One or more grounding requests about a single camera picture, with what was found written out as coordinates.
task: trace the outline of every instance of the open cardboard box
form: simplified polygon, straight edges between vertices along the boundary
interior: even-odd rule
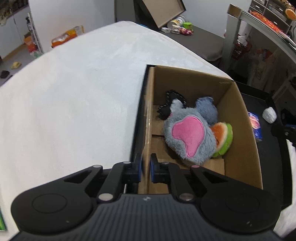
[[[166,145],[162,131],[163,120],[158,118],[156,112],[158,105],[165,103],[166,92],[171,89],[181,93],[190,107],[195,106],[195,101],[199,97],[213,97],[214,105],[218,109],[218,121],[232,125],[233,143],[230,149],[222,158],[208,160],[204,167],[262,188],[257,145],[245,103],[236,83],[223,77],[167,66],[148,66],[147,70],[139,105],[139,111],[141,106],[144,108],[144,115],[140,117],[144,127],[143,137],[138,140],[143,140],[144,148],[143,173],[138,193],[168,193],[167,185],[154,184],[150,180],[151,153],[156,153],[159,162],[169,161],[188,169],[188,166],[184,165],[176,153]]]

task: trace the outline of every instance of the silver bolt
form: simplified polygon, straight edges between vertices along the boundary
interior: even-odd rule
[[[182,193],[179,196],[179,198],[183,201],[188,202],[188,201],[191,201],[194,198],[194,196],[191,193]]]
[[[113,199],[113,195],[111,193],[102,193],[98,197],[101,201],[110,201]]]

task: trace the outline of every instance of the metal frame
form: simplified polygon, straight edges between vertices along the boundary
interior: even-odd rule
[[[234,43],[237,40],[241,20],[268,37],[281,50],[283,50],[294,63],[296,63],[296,49],[286,42],[278,33],[262,23],[259,19],[232,4],[230,4],[227,13],[226,37],[224,40],[222,60],[220,64],[221,70],[227,72],[229,69],[230,59],[233,52]]]

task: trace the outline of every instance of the black plush toy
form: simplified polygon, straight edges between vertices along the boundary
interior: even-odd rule
[[[186,101],[183,95],[174,90],[167,91],[165,103],[163,105],[160,105],[157,109],[157,112],[159,113],[162,120],[166,120],[170,116],[170,106],[174,99],[180,100],[183,104],[183,107],[185,107]]]

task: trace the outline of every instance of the yellow object on floor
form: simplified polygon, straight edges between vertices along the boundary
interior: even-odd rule
[[[21,65],[22,65],[21,62],[14,62],[10,68],[11,69],[18,69]]]

